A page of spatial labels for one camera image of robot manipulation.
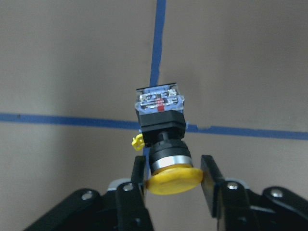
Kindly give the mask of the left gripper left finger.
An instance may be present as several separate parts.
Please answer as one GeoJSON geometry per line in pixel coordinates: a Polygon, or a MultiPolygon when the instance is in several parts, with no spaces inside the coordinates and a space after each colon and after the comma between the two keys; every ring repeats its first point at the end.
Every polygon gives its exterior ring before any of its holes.
{"type": "Polygon", "coordinates": [[[115,193],[119,231],[152,231],[153,225],[145,206],[145,156],[136,156],[129,182],[120,184],[115,193]]]}

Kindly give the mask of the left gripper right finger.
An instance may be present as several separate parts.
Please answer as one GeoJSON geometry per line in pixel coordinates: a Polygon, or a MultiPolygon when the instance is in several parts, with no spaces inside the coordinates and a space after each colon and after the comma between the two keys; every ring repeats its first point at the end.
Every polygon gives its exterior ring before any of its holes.
{"type": "Polygon", "coordinates": [[[203,193],[218,231],[254,231],[255,214],[244,186],[234,180],[225,180],[214,158],[201,156],[201,183],[203,193]]]}

